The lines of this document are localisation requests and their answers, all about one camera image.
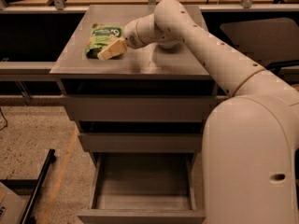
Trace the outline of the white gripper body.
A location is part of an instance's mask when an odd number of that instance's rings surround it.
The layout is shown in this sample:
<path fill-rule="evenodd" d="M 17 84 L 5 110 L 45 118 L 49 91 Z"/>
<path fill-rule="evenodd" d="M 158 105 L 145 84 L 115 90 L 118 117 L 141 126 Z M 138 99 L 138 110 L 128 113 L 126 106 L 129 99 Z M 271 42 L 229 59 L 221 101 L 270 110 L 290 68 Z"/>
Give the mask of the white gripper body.
<path fill-rule="evenodd" d="M 144 43 L 140 39 L 137 32 L 138 20 L 134 20 L 126 24 L 123 28 L 123 37 L 127 46 L 131 49 L 141 49 Z"/>

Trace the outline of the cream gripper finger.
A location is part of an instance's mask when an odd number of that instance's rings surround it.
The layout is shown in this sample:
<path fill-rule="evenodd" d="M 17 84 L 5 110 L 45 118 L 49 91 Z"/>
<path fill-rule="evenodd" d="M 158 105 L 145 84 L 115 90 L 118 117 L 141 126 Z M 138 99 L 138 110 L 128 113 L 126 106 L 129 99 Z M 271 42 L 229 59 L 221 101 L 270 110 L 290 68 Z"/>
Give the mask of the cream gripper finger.
<path fill-rule="evenodd" d="M 127 51 L 127 44 L 122 38 L 118 38 L 110 43 L 106 48 L 101 50 L 97 57 L 101 61 L 110 60 L 111 58 L 122 55 Z"/>

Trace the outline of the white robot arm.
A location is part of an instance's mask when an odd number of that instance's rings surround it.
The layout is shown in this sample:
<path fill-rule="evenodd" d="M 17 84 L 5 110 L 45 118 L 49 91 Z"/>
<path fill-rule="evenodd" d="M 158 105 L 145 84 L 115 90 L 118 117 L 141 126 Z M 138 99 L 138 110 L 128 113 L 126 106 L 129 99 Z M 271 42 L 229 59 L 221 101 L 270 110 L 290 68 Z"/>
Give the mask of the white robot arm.
<path fill-rule="evenodd" d="M 128 23 L 98 57 L 172 41 L 183 42 L 228 97 L 203 134 L 207 224 L 298 224 L 294 87 L 201 27 L 177 0 Z"/>

